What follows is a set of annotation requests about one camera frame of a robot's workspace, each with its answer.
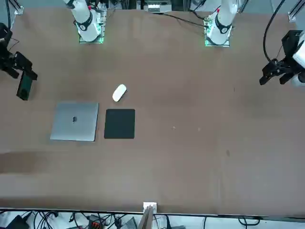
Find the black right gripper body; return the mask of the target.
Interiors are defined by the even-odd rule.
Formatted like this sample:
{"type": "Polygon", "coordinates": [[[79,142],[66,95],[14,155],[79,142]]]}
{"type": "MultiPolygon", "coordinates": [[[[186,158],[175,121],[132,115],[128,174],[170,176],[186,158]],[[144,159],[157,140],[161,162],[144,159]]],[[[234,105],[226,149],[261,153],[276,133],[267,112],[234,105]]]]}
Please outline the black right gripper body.
{"type": "Polygon", "coordinates": [[[0,68],[12,68],[12,54],[8,51],[8,44],[12,37],[11,30],[4,24],[0,24],[0,68]]]}

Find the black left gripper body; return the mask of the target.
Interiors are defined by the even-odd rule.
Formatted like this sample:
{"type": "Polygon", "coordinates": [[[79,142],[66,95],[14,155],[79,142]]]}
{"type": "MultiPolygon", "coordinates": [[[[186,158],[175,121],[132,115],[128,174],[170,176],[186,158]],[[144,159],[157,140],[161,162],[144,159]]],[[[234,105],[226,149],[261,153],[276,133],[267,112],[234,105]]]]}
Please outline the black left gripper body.
{"type": "Polygon", "coordinates": [[[293,59],[293,55],[297,51],[302,32],[302,30],[289,30],[288,33],[282,38],[282,45],[285,54],[282,61],[284,62],[284,67],[287,67],[292,71],[303,70],[303,67],[293,59]]]}

